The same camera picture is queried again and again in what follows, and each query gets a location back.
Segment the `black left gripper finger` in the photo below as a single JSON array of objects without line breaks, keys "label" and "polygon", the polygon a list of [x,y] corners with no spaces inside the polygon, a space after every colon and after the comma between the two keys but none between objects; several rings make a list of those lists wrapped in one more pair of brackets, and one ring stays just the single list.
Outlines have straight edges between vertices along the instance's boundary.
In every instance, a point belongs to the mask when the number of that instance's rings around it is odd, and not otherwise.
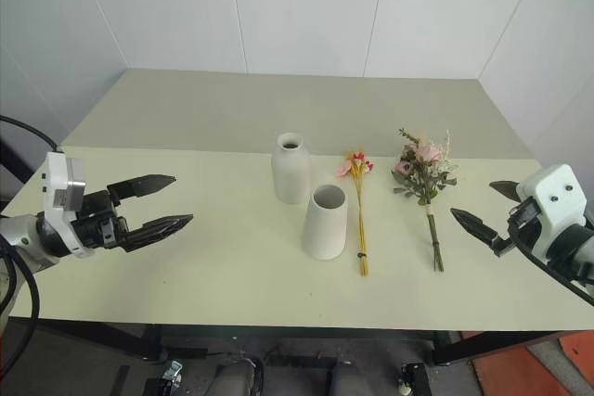
[{"label": "black left gripper finger", "polygon": [[126,252],[132,252],[160,242],[182,230],[193,218],[193,214],[183,214],[165,216],[147,222],[140,228],[123,235],[123,249]]},{"label": "black left gripper finger", "polygon": [[174,183],[176,178],[165,174],[147,174],[107,186],[112,202],[140,198],[156,193]]}]

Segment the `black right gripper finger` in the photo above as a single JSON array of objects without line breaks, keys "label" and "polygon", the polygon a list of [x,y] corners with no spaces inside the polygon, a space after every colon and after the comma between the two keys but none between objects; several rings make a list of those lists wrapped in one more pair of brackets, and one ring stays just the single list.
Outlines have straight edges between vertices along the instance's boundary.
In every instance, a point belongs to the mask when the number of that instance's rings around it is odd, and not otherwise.
[{"label": "black right gripper finger", "polygon": [[483,223],[477,216],[468,211],[451,208],[452,215],[463,229],[470,235],[493,248],[498,240],[498,232]]},{"label": "black right gripper finger", "polygon": [[520,197],[517,192],[518,185],[519,184],[517,182],[509,180],[494,181],[489,184],[489,186],[496,190],[499,194],[514,202],[520,202]]}]

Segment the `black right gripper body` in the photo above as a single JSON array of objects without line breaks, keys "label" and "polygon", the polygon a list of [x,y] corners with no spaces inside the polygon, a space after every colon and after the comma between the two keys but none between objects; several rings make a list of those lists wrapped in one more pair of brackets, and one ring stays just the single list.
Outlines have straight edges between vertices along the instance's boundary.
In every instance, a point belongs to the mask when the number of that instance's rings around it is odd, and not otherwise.
[{"label": "black right gripper body", "polygon": [[492,243],[492,250],[502,257],[512,249],[518,249],[525,257],[533,256],[532,250],[541,234],[542,225],[538,220],[541,209],[534,198],[522,201],[510,211],[508,237],[498,236]]}]

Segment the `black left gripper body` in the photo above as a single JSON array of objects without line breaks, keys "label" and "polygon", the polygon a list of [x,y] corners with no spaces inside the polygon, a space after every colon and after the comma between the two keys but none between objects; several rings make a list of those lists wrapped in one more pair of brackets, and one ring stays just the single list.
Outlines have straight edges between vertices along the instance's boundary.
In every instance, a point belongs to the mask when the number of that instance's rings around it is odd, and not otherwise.
[{"label": "black left gripper body", "polygon": [[83,197],[82,207],[76,212],[72,227],[83,246],[90,249],[126,247],[129,232],[127,221],[116,208],[121,204],[117,186],[108,186]]}]

